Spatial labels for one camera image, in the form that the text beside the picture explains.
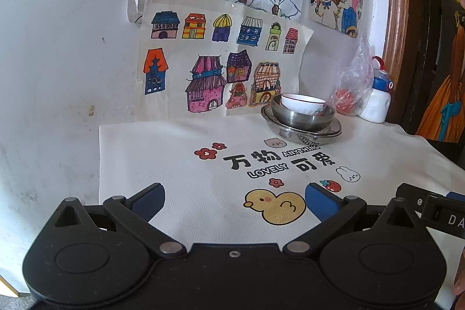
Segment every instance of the white ceramic bowl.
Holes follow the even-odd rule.
[[[282,94],[281,104],[290,110],[309,116],[323,115],[326,107],[323,99],[297,94]]]

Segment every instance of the floor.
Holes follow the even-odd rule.
[[[29,293],[20,293],[19,298],[0,295],[0,310],[26,310],[34,304]]]

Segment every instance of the colorful house drawing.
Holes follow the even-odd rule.
[[[186,88],[187,109],[205,112],[223,104],[226,81],[221,75],[219,55],[200,55],[192,68],[192,81]]]
[[[212,41],[228,41],[229,32],[231,32],[231,26],[233,21],[228,14],[223,14],[217,17],[213,22],[213,36]]]
[[[286,35],[286,42],[284,44],[283,53],[294,53],[297,44],[298,30],[289,28]]]
[[[251,69],[252,62],[245,49],[239,53],[229,53],[226,63],[227,83],[248,81]]]
[[[269,103],[271,97],[281,93],[281,71],[277,62],[260,62],[255,69],[250,95],[250,106]]]
[[[238,108],[247,105],[247,92],[242,82],[238,82],[234,85],[230,91],[231,97],[226,102],[226,108]]]
[[[255,19],[247,16],[240,26],[238,44],[257,46],[259,43],[260,33],[263,26],[261,19]]]
[[[281,25],[276,21],[271,25],[266,51],[277,51],[280,43]]]
[[[189,14],[185,18],[182,38],[204,38],[205,34],[205,15]]]
[[[179,23],[176,12],[157,12],[152,20],[152,38],[176,38]]]
[[[164,90],[164,75],[166,70],[168,70],[168,64],[164,58],[163,49],[149,49],[144,64],[146,95]]]

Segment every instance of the plastic bag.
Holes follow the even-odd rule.
[[[357,53],[346,67],[338,72],[336,90],[331,97],[332,106],[343,115],[357,115],[364,106],[373,87],[373,67],[366,32],[359,34]]]

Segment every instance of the blue gripper pad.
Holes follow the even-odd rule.
[[[164,188],[160,183],[154,183],[127,199],[125,205],[149,222],[164,206]]]
[[[452,200],[458,200],[458,201],[464,201],[465,202],[465,196],[461,195],[460,193],[449,192],[446,195],[446,197],[451,198]]]
[[[336,214],[346,203],[316,183],[305,188],[305,204],[321,222]]]

